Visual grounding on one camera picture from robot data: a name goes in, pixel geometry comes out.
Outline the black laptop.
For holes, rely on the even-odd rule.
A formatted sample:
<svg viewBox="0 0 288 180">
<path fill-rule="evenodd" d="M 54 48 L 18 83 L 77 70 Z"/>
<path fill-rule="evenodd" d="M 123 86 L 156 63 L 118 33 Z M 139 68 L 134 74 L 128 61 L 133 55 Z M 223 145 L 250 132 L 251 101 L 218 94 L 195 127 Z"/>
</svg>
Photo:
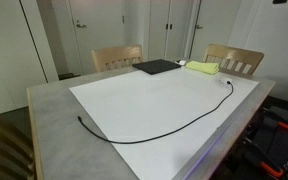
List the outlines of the black laptop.
<svg viewBox="0 0 288 180">
<path fill-rule="evenodd" d="M 133 64 L 133 67 L 139 70 L 142 70 L 150 75 L 154 75 L 154 74 L 180 68 L 180 65 L 171 61 L 158 59 L 158 60 L 152 60 L 152 61 Z"/>
</svg>

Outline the wooden chair far left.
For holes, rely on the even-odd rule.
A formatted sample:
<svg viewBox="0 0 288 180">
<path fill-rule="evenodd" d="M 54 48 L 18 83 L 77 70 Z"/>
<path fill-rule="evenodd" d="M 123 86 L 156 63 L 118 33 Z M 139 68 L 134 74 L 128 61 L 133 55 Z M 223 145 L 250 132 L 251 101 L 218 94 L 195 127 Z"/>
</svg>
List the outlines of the wooden chair far left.
<svg viewBox="0 0 288 180">
<path fill-rule="evenodd" d="M 142 46 L 116 46 L 91 52 L 97 72 L 128 67 L 143 61 Z"/>
</svg>

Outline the yellow-green folded cloth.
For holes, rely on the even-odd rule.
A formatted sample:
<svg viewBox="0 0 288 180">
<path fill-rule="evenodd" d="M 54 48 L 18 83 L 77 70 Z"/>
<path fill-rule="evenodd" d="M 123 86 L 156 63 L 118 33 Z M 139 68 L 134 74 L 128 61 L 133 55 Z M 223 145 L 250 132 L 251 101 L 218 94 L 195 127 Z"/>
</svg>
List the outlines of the yellow-green folded cloth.
<svg viewBox="0 0 288 180">
<path fill-rule="evenodd" d="M 185 65 L 185 67 L 210 75 L 214 75 L 219 71 L 218 63 L 202 63 L 198 61 L 190 61 Z"/>
</svg>

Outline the white charger block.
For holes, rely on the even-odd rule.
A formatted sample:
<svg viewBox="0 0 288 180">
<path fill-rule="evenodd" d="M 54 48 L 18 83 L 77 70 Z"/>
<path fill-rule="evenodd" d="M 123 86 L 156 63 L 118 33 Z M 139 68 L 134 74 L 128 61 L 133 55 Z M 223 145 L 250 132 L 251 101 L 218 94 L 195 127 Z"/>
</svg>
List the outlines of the white charger block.
<svg viewBox="0 0 288 180">
<path fill-rule="evenodd" d="M 223 82 L 224 84 L 231 84 L 232 83 L 232 79 L 230 79 L 228 77 L 221 77 L 220 81 Z"/>
</svg>

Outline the wooden chair near corner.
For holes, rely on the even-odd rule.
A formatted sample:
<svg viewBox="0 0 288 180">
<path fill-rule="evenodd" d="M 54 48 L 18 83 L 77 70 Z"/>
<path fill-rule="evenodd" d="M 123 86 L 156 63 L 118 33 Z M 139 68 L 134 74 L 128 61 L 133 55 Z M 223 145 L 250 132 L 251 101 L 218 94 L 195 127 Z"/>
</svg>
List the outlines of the wooden chair near corner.
<svg viewBox="0 0 288 180">
<path fill-rule="evenodd" d="M 36 180 L 32 141 L 1 115 L 0 180 Z"/>
</svg>

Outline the large white board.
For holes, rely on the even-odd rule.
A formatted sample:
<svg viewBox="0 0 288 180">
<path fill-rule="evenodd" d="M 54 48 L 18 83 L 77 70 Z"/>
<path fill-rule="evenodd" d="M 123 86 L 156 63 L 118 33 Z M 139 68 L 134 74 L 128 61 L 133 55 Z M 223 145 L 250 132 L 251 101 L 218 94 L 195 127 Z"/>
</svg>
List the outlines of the large white board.
<svg viewBox="0 0 288 180">
<path fill-rule="evenodd" d="M 182 67 L 135 71 L 70 91 L 140 180 L 171 180 L 257 85 Z"/>
</svg>

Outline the wooden chair far right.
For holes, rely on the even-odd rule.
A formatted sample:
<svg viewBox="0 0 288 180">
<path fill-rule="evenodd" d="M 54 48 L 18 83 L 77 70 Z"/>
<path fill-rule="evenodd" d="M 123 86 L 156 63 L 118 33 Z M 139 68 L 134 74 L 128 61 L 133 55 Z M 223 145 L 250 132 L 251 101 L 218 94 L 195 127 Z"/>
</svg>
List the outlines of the wooden chair far right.
<svg viewBox="0 0 288 180">
<path fill-rule="evenodd" d="M 209 44 L 204 54 L 206 63 L 218 63 L 222 72 L 250 77 L 264 58 L 262 52 Z"/>
</svg>

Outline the orange black clamp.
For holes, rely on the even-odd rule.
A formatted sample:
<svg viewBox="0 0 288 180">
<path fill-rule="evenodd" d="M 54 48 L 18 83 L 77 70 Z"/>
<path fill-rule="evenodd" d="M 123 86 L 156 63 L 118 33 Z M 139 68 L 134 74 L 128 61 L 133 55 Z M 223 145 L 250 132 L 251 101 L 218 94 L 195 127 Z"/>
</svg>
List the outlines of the orange black clamp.
<svg viewBox="0 0 288 180">
<path fill-rule="evenodd" d="M 277 165 L 256 143 L 245 138 L 245 144 L 248 146 L 244 157 L 252 165 L 263 169 L 267 174 L 274 178 L 281 178 L 284 170 Z"/>
</svg>

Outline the small white adapter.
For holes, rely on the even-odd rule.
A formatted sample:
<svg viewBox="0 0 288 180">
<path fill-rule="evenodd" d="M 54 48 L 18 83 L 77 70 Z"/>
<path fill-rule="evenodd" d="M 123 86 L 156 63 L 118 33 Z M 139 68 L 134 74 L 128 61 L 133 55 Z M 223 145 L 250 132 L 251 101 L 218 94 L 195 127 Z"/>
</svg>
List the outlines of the small white adapter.
<svg viewBox="0 0 288 180">
<path fill-rule="evenodd" d="M 177 64 L 179 64 L 179 65 L 181 65 L 181 66 L 184 66 L 184 65 L 186 65 L 186 63 L 187 63 L 186 60 L 178 60 L 178 61 L 176 61 L 176 62 L 177 62 Z"/>
</svg>

